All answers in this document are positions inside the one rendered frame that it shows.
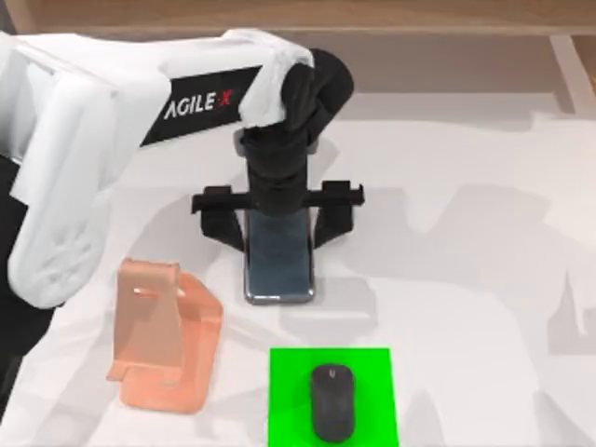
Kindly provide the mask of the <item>dark smartphone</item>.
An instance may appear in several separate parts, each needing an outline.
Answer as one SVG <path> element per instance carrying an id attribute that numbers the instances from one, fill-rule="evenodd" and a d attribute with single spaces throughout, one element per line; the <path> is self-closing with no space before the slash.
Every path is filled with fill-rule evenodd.
<path id="1" fill-rule="evenodd" d="M 245 299 L 253 305 L 298 305 L 315 296 L 309 211 L 269 217 L 258 210 L 244 216 Z"/>

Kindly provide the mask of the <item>salmon phone stand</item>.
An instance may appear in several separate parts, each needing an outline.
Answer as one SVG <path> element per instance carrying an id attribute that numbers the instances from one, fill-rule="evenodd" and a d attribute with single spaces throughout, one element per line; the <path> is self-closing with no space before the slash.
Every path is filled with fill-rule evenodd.
<path id="1" fill-rule="evenodd" d="M 127 258 L 117 276 L 113 363 L 127 406 L 192 414 L 205 404 L 224 309 L 178 264 Z"/>

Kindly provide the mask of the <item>green square mat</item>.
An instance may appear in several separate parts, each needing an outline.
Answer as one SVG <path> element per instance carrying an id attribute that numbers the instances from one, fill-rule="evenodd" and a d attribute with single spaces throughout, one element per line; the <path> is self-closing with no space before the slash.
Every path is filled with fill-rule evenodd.
<path id="1" fill-rule="evenodd" d="M 355 428 L 344 442 L 314 431 L 312 371 L 342 364 L 355 376 Z M 269 351 L 267 447 L 400 447 L 391 351 L 387 347 L 274 347 Z"/>

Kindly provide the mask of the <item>black computer mouse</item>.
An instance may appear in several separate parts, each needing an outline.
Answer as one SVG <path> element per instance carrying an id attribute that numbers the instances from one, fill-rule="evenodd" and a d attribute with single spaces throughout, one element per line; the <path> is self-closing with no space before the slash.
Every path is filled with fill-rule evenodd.
<path id="1" fill-rule="evenodd" d="M 355 376 L 343 364 L 327 363 L 310 374 L 311 421 L 323 441 L 341 443 L 355 429 Z"/>

